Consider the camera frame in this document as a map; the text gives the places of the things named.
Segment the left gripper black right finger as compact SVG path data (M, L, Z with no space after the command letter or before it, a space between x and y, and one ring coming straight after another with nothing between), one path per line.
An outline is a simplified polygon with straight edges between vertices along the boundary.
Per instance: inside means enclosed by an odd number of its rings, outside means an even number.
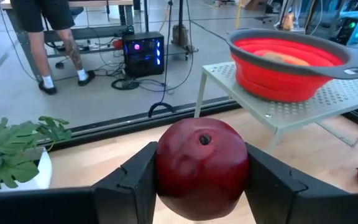
M256 223L358 224L358 194L246 146L249 177L244 192Z

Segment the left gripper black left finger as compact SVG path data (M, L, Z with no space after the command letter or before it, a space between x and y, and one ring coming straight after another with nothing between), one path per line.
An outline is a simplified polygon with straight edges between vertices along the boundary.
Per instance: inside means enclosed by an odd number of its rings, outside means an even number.
M152 224L156 148L148 143L89 187L0 193L0 223Z

